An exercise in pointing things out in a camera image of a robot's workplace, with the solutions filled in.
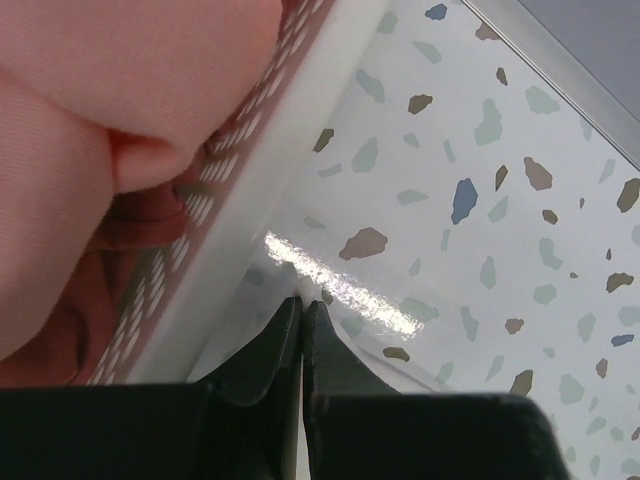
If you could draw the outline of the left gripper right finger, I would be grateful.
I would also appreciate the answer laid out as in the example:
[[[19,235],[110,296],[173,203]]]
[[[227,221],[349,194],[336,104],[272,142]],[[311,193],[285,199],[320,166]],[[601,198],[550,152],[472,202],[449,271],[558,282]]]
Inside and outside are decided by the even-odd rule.
[[[525,397],[401,394],[338,337],[324,303],[303,319],[303,418],[314,479],[565,479],[549,421]]]

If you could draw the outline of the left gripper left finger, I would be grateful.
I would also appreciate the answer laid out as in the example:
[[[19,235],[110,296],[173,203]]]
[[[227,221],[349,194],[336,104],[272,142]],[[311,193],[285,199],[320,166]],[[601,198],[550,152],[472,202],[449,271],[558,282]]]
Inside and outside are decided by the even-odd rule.
[[[193,383],[9,389],[5,479],[292,479],[302,304]]]

